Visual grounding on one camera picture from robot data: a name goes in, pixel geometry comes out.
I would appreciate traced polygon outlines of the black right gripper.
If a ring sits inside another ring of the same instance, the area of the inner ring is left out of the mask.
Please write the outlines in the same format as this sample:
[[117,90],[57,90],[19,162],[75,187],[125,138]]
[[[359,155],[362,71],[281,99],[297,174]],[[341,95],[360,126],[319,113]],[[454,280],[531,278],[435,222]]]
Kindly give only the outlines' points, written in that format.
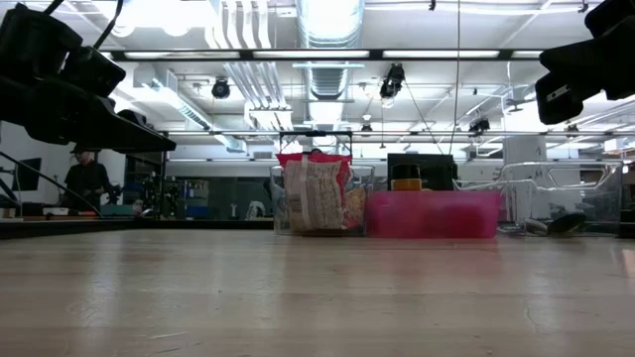
[[635,95],[635,22],[621,22],[603,35],[543,51],[548,73],[535,84],[540,121],[572,119],[583,102],[603,92],[616,101]]

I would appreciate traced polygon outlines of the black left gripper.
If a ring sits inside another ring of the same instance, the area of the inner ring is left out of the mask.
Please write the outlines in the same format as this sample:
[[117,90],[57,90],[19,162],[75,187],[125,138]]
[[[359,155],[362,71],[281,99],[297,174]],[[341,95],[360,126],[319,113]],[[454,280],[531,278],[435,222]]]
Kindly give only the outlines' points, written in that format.
[[[145,115],[114,110],[107,97],[125,70],[100,51],[124,4],[118,2],[108,25],[91,46],[53,13],[16,4],[0,22],[0,120],[22,126],[35,140],[76,143],[85,149],[119,153],[166,152],[176,143],[147,125]],[[20,83],[37,83],[29,86]]]

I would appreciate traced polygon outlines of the red noodle packet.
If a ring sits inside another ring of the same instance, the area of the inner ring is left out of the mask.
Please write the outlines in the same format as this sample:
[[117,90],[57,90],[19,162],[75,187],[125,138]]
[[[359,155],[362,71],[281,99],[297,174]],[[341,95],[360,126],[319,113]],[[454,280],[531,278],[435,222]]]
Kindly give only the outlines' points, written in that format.
[[325,153],[278,154],[294,233],[344,228],[344,188],[350,177],[350,156]]

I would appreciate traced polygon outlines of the person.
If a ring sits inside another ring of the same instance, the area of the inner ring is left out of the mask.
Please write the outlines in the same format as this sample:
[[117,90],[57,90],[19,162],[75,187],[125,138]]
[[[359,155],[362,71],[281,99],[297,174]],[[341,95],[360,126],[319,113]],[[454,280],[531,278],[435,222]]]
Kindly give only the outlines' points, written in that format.
[[101,197],[111,188],[106,166],[98,163],[84,147],[76,144],[70,151],[76,164],[68,169],[64,184],[95,208],[100,208]]

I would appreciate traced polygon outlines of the clear plastic bin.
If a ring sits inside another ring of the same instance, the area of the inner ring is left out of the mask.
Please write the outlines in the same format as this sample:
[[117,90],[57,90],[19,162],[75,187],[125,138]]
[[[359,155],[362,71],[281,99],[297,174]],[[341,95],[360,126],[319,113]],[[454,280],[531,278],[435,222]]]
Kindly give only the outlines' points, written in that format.
[[528,234],[526,219],[549,225],[569,214],[583,213],[586,221],[563,237],[586,232],[615,233],[622,203],[622,165],[607,161],[525,162],[503,166],[492,181],[457,180],[463,191],[491,191],[501,196],[501,227]]
[[[374,168],[371,166],[357,166],[350,165],[350,177],[344,188],[344,194],[355,187],[364,185],[366,188],[366,203],[370,192],[373,190],[374,181]],[[282,167],[275,166],[270,169],[270,189],[272,192],[273,214],[274,214],[274,229],[277,233],[284,231],[293,232],[290,228],[289,219],[287,216],[287,202],[285,198],[284,185],[282,181]],[[364,229],[363,224],[358,226],[357,229]],[[353,229],[335,230],[335,231],[352,231]]]

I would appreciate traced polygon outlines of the blue storage crates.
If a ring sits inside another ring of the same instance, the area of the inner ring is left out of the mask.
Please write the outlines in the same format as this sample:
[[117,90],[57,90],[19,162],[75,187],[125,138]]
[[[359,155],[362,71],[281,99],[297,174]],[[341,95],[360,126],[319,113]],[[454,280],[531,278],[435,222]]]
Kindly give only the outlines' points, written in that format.
[[186,220],[205,219],[209,212],[209,189],[205,179],[180,179],[180,217]]

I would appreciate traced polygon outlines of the pink plastic bin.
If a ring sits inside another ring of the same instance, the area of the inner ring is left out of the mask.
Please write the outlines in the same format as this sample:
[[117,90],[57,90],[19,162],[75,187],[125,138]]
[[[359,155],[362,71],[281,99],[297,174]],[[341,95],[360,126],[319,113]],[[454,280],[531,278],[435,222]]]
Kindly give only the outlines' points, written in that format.
[[492,239],[501,196],[491,191],[379,191],[366,207],[366,234],[387,239]]

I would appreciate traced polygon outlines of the black workstation frame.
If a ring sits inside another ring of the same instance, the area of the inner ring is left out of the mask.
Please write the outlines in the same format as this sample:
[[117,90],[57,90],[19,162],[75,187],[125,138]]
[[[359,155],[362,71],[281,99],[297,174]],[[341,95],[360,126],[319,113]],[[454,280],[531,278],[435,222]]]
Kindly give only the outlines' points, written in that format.
[[160,193],[163,188],[166,152],[119,153],[102,149],[94,154],[106,166],[110,191],[101,197],[105,204],[132,205],[134,216],[102,218],[157,218],[160,215]]

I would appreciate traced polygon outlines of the black wall monitor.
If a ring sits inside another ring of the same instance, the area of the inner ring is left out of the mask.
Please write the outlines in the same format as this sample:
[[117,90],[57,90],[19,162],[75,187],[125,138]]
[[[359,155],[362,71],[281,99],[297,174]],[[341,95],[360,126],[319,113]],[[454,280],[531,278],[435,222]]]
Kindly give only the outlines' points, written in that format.
[[41,165],[41,158],[21,160],[20,164],[16,164],[12,189],[14,191],[37,191],[40,179],[38,171]]

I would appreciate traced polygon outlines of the black aluminium table frame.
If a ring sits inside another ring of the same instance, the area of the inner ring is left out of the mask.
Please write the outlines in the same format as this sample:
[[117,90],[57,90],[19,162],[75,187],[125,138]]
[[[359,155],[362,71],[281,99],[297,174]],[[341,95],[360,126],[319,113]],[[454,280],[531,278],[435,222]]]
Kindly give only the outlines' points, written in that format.
[[[498,236],[524,237],[520,230],[511,226],[497,228]],[[635,239],[635,223],[620,226],[619,238]],[[146,220],[146,219],[96,219],[96,220],[36,220],[10,221],[0,220],[0,240],[14,238],[33,238],[44,236],[59,236],[68,234],[82,234],[121,230],[257,230],[274,232],[273,221],[212,221],[212,220]],[[284,231],[278,235],[297,235],[307,237],[375,237],[399,239],[424,239],[407,237],[406,233],[380,236],[368,229],[353,229],[352,231],[318,230],[309,233],[293,233]]]

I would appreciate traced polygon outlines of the black background frame stand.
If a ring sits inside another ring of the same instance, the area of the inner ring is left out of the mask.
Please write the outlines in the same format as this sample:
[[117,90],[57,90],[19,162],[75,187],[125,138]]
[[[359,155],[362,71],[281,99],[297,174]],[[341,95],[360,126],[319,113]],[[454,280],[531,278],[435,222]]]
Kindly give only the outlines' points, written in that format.
[[319,149],[326,154],[353,156],[352,137],[351,131],[281,131],[276,144],[280,154],[306,154]]

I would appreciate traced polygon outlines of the black overhead frame bar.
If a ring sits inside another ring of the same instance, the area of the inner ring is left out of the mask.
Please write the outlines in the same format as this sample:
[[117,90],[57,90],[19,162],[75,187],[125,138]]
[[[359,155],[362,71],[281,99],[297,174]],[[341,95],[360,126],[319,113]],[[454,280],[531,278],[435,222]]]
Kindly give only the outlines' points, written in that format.
[[537,60],[543,50],[271,49],[106,51],[114,61],[508,61]]

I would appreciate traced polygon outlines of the silver ceiling air duct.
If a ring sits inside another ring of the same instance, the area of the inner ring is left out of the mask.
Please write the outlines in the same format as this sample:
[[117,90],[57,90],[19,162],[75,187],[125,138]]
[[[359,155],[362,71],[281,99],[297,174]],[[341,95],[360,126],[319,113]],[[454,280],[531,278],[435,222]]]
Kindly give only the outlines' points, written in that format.
[[[301,47],[355,49],[360,43],[365,0],[295,0]],[[337,100],[348,85],[345,61],[311,63],[306,78],[317,100]]]

